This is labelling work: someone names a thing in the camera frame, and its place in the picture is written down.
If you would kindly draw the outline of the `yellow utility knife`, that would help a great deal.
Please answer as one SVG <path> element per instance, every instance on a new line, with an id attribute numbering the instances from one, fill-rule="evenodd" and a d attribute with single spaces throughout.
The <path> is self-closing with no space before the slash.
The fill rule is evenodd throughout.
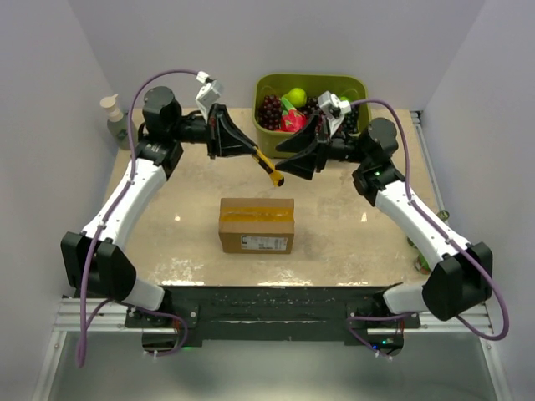
<path id="1" fill-rule="evenodd" d="M 284 184 L 284 176 L 276 170 L 272 161 L 258 147 L 254 148 L 252 158 L 267 173 L 275 187 L 280 187 Z"/>

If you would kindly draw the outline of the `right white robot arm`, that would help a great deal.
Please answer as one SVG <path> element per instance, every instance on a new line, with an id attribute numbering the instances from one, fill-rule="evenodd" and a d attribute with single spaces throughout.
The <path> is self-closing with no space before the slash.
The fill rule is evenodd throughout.
<path id="1" fill-rule="evenodd" d="M 277 169 L 311 180 L 329 160 L 358 164 L 352 174 L 357 192 L 410 238 L 431 269 L 422 283 L 384 290 L 383 301 L 372 308 L 374 322 L 390 328 L 407 312 L 430 312 L 447 321 L 489 299 L 492 251 L 455 233 L 408 186 L 391 159 L 399 147 L 395 124 L 376 118 L 359 135 L 342 137 L 331 135 L 327 123 L 316 129 L 317 121 L 313 116 L 277 145 L 278 151 L 291 153 Z"/>

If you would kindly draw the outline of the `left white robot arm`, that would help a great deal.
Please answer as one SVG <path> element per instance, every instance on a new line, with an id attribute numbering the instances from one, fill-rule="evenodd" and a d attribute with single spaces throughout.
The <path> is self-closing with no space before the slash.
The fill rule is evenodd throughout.
<path id="1" fill-rule="evenodd" d="M 69 285 L 80 294 L 94 294 L 144 308 L 153 327 L 165 327 L 173 307 L 162 287 L 140 278 L 125 255 L 125 245 L 151 198 L 169 180 L 183 154 L 183 144 L 204 144 L 210 158 L 254 155 L 257 146 L 232 122 L 218 103 L 222 87 L 204 84 L 197 109 L 183 114 L 167 87 L 144 96 L 135 158 L 101 211 L 79 233 L 67 232 L 60 243 Z"/>

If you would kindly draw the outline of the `brown cardboard express box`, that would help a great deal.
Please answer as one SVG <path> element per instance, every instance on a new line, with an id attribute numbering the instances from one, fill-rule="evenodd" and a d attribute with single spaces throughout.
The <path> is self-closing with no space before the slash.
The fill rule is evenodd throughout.
<path id="1" fill-rule="evenodd" d="M 287 255 L 295 236 L 293 199 L 222 198 L 218 234 L 227 254 Z"/>

